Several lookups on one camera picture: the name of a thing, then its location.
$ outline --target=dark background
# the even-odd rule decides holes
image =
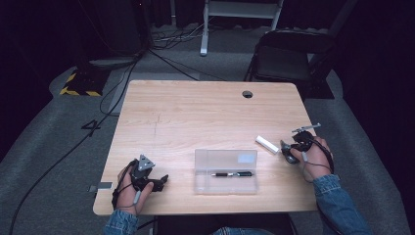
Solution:
[[[311,2],[286,0],[278,27],[329,27],[345,1]],[[23,129],[52,99],[48,86],[57,75],[79,61],[113,56],[95,31],[108,35],[112,27],[101,22],[96,2],[81,3],[96,28],[92,27],[77,1],[63,1],[64,14],[61,16],[69,16],[69,21],[63,23],[58,16],[63,9],[57,9],[51,1],[1,1],[0,161]],[[129,6],[134,8],[139,3],[143,2],[130,1]],[[169,0],[145,1],[143,4],[148,7],[149,19],[155,26],[171,24]],[[415,231],[415,189],[412,187],[415,161],[411,143],[415,130],[412,111],[415,104],[412,91],[415,78],[414,5],[413,1],[405,0],[358,1],[338,35],[341,56],[335,66],[346,102],[401,193],[412,231]],[[203,0],[176,0],[177,26],[201,23],[203,7]],[[229,24],[226,21],[244,26],[268,24],[267,21],[220,18],[216,23]],[[63,24],[74,26],[75,32],[69,36],[69,27]],[[138,24],[126,19],[121,25],[126,30],[136,30],[142,27]],[[139,38],[121,38],[120,41],[139,42],[142,34],[137,34]],[[75,52],[70,49],[74,46],[77,46]]]

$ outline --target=hand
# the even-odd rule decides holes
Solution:
[[[118,201],[116,202],[116,208],[120,211],[128,212],[137,216],[143,209],[144,202],[146,202],[147,197],[152,193],[154,183],[150,182],[146,185],[144,190],[141,192],[140,199],[138,200],[137,204],[133,205],[137,191],[131,184],[131,169],[132,166],[128,168],[127,173],[125,174],[121,182],[121,186],[119,187],[119,190],[123,189],[124,187],[126,188],[119,193]],[[125,168],[119,173],[118,181],[122,178],[122,174],[124,173],[124,171]]]
[[[318,141],[323,147],[330,151],[325,139],[315,136],[314,140]],[[312,144],[311,148],[306,152],[308,164],[304,163],[300,151],[291,149],[291,154],[300,160],[301,167],[304,167],[305,171],[311,176],[312,180],[327,174],[331,174],[330,165],[327,161],[326,155],[317,145]]]

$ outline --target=chair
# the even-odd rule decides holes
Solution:
[[[336,43],[328,34],[272,30],[256,44],[244,81],[291,82],[303,100],[334,99],[326,77],[335,59]]]

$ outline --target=sleeve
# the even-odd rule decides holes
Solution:
[[[339,181],[340,178],[334,174],[314,179],[318,207],[342,234],[372,234],[365,219]],[[326,222],[324,222],[324,234],[336,234]]]
[[[138,218],[131,213],[115,210],[104,227],[104,234],[135,234],[138,229]]]

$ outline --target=pen on table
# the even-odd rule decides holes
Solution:
[[[230,172],[230,173],[213,173],[211,176],[216,176],[216,177],[226,177],[226,176],[253,176],[253,173],[250,172],[250,171]]]

